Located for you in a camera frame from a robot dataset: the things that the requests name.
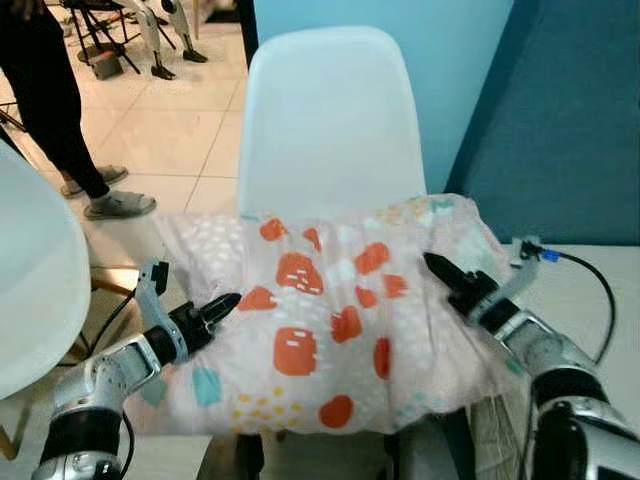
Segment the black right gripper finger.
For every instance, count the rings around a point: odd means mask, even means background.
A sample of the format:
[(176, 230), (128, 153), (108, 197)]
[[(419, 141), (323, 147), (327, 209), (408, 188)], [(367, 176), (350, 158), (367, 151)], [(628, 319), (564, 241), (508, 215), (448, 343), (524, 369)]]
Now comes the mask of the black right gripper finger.
[(465, 297), (471, 292), (470, 273), (458, 268), (448, 257), (425, 253), (424, 262), (430, 273), (448, 288), (449, 297)]
[(426, 266), (440, 282), (471, 282), (474, 279), (470, 271), (458, 268), (448, 257), (439, 253), (426, 252)]

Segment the pink pillow with orange print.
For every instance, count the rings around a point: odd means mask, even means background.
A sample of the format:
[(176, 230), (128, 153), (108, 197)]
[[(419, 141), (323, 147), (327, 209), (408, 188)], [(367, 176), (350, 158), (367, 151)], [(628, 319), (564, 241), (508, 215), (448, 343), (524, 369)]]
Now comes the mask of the pink pillow with orange print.
[(169, 282), (195, 305), (237, 293), (209, 346), (125, 402), (147, 435), (394, 433), (513, 390), (520, 370), (426, 268), (438, 253), (507, 279), (471, 198), (425, 195), (339, 218), (166, 214)]

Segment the white chair with wooden legs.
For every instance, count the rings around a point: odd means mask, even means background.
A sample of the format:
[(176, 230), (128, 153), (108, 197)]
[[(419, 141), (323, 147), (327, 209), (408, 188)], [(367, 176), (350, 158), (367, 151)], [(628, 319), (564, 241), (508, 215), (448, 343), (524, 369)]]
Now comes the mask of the white chair with wooden legs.
[(0, 413), (15, 420), (14, 468), (38, 465), (52, 385), (91, 356), (83, 335), (90, 301), (81, 220), (0, 140)]

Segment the white plastic chair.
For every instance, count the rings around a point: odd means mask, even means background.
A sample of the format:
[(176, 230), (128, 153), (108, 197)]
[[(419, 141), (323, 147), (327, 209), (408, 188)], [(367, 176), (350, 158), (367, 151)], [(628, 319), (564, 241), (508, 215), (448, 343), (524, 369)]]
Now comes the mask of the white plastic chair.
[(401, 47), (371, 26), (270, 38), (250, 63), (238, 168), (241, 214), (333, 218), (425, 195)]

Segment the grey slipper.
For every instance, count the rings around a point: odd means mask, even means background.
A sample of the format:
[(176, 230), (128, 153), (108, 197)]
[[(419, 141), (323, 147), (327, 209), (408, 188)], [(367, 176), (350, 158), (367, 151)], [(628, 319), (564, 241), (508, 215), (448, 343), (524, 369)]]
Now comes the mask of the grey slipper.
[(63, 184), (59, 187), (61, 195), (69, 198), (88, 192), (88, 195), (96, 198), (109, 192), (111, 184), (127, 177), (129, 170), (123, 165), (108, 164), (79, 169), (73, 173), (60, 170), (59, 173), (63, 178)]
[(86, 220), (125, 220), (150, 214), (157, 206), (155, 197), (142, 193), (111, 189), (106, 195), (92, 198), (84, 207)]

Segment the grey robot right leg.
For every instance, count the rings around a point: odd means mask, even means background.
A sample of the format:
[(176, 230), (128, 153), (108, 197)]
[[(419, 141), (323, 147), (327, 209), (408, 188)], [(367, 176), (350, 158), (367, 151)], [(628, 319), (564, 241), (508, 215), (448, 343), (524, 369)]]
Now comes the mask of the grey robot right leg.
[(466, 410), (425, 415), (384, 436), (388, 463), (379, 480), (476, 480), (474, 438)]

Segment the background humanoid robot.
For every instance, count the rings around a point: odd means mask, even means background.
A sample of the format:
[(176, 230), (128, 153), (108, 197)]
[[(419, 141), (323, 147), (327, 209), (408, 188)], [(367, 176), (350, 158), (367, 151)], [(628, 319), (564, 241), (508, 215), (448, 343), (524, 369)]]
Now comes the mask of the background humanoid robot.
[[(146, 38), (147, 45), (150, 46), (152, 55), (154, 55), (154, 65), (152, 65), (152, 76), (164, 79), (164, 81), (173, 81), (177, 74), (172, 70), (165, 68), (163, 59), (161, 59), (161, 41), (160, 36), (163, 29), (157, 23), (157, 17), (154, 9), (147, 4), (147, 0), (118, 0), (120, 4), (127, 5), (132, 9), (137, 17), (140, 18), (142, 24), (143, 36)], [(189, 20), (187, 19), (186, 6), (182, 4), (182, 0), (160, 0), (161, 9), (169, 14), (169, 24), (178, 33), (180, 40), (183, 42), (182, 58), (187, 61), (195, 61), (195, 63), (206, 63), (207, 59), (193, 45), (191, 31), (189, 31)]]

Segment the person in black clothes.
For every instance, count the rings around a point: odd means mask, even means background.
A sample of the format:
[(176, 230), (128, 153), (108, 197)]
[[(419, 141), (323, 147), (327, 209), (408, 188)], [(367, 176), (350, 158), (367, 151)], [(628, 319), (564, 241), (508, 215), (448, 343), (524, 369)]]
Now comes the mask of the person in black clothes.
[(82, 102), (63, 28), (44, 0), (0, 0), (0, 72), (28, 136), (56, 170), (95, 166), (82, 132)]

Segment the black metal stand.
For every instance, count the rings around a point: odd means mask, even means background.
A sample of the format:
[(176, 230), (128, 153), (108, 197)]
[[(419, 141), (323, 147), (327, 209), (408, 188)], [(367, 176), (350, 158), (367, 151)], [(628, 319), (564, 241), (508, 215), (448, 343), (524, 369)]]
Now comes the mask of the black metal stand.
[(79, 42), (77, 59), (92, 70), (99, 81), (108, 81), (125, 72), (128, 65), (134, 73), (140, 68), (128, 55), (129, 36), (125, 28), (125, 6), (116, 0), (59, 0), (72, 18)]

